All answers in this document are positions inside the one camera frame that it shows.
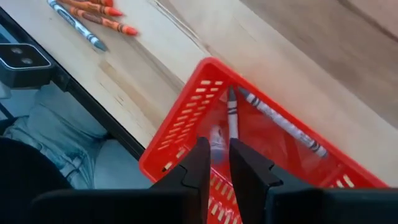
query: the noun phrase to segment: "black metal frame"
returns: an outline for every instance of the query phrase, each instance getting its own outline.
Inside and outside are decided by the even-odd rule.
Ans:
[[[106,128],[137,160],[144,147],[130,135],[47,51],[37,43],[7,12],[0,7],[0,24],[19,42],[33,44],[57,65],[52,81],[63,91],[69,92],[95,119]]]

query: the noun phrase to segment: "crayon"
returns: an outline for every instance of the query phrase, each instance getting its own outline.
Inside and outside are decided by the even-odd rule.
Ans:
[[[81,9],[78,9],[75,7],[71,7],[69,9],[69,11],[74,16],[78,16],[78,17],[87,19],[88,21],[95,22],[95,23],[103,25],[105,27],[109,27],[109,28],[116,30],[123,34],[136,35],[138,33],[137,30],[135,30],[134,28],[124,25],[120,22],[112,21],[110,19],[94,15],[92,13],[86,12],[84,10],[81,10]]]
[[[59,5],[56,0],[47,0],[47,3],[53,8],[62,18],[64,18],[70,25],[73,26],[83,37],[90,41],[95,47],[106,51],[104,43],[91,33],[83,24],[75,19],[64,7]]]
[[[214,164],[220,164],[227,158],[226,143],[219,126],[213,126],[210,130],[210,156]]]
[[[121,16],[123,15],[122,12],[118,11],[117,9],[114,9],[112,7],[108,6],[102,6],[99,4],[93,4],[91,2],[79,2],[79,1],[74,1],[74,0],[58,0],[62,3],[69,4],[71,6],[77,7],[79,9],[83,9],[86,11],[91,11],[91,12],[98,12],[107,16]]]
[[[238,102],[233,87],[228,90],[228,127],[229,138],[238,138]]]
[[[89,0],[91,3],[113,7],[113,0]]]
[[[277,113],[275,110],[270,108],[264,102],[262,102],[258,97],[254,94],[248,92],[246,89],[239,87],[239,91],[245,97],[246,101],[252,104],[255,108],[257,108],[261,113],[270,117],[278,126],[287,131],[291,136],[295,139],[302,142],[305,146],[311,149],[315,154],[320,157],[326,157],[328,152],[326,149],[319,145],[315,140],[313,140],[310,136],[304,134],[298,127],[292,124],[290,121],[286,120],[282,115]]]

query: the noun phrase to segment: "basket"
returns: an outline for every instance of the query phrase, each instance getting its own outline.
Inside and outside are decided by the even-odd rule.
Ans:
[[[228,136],[226,90],[231,85],[258,96],[328,150],[326,158],[317,156],[236,92],[239,139],[276,165],[318,187],[387,186],[215,58],[199,63],[142,155],[140,169],[150,180],[156,182],[172,170],[198,136],[209,138],[212,126]],[[211,165],[208,223],[241,223],[227,159]]]

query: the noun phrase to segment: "crayon tip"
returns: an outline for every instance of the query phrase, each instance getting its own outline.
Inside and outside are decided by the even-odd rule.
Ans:
[[[117,9],[110,8],[109,9],[109,15],[110,16],[123,16],[123,13]]]
[[[106,51],[106,46],[104,45],[104,43],[102,43],[101,41],[97,41],[94,43],[94,46],[97,47],[98,49],[101,49],[103,51]]]
[[[127,27],[126,34],[127,35],[137,35],[138,31],[132,27]]]
[[[113,0],[105,0],[105,6],[113,7]]]
[[[234,88],[233,87],[229,87],[229,91],[228,91],[228,101],[236,101],[236,95],[234,92]]]
[[[249,91],[247,91],[247,89],[244,89],[244,88],[242,88],[242,87],[238,87],[238,90],[242,93],[242,95],[244,96],[244,97],[247,97],[249,94],[250,94],[250,92]]]

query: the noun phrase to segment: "orange crayon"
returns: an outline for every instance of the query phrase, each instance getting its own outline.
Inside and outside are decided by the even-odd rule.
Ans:
[[[91,12],[98,12],[107,16],[121,16],[123,15],[122,12],[120,12],[117,9],[114,9],[112,7],[108,6],[102,6],[99,4],[93,4],[91,2],[81,2],[81,1],[74,1],[74,0],[58,0],[62,3],[69,4],[71,6],[75,6],[79,9],[91,11]]]
[[[116,30],[123,34],[136,35],[138,33],[138,31],[136,29],[129,27],[127,25],[124,25],[120,22],[112,21],[110,19],[94,15],[92,13],[86,12],[84,10],[81,10],[81,9],[78,9],[75,7],[71,7],[69,9],[69,11],[74,16],[78,16],[78,17],[87,19],[88,21],[95,22],[97,24],[109,27],[109,28]]]
[[[113,0],[89,0],[89,1],[94,4],[101,4],[103,6],[113,7]]]

